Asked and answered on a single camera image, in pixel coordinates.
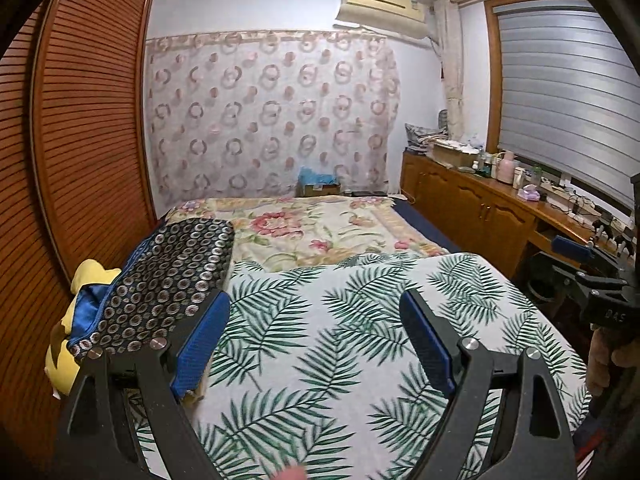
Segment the person's right hand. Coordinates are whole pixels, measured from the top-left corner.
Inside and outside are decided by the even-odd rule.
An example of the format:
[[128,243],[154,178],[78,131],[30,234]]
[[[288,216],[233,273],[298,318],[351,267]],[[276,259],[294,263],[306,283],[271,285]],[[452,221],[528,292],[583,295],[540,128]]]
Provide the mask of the person's right hand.
[[587,362],[586,385],[596,398],[604,393],[611,383],[610,366],[635,368],[639,366],[639,341],[631,341],[626,346],[613,349],[608,342],[604,328],[597,328],[591,337]]

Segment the person's left hand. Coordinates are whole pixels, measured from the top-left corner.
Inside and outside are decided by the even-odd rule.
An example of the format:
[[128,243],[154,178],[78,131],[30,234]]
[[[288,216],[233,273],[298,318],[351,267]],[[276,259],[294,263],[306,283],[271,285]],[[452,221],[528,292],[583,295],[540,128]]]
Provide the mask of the person's left hand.
[[270,480],[307,480],[307,471],[303,465],[286,466],[270,477]]

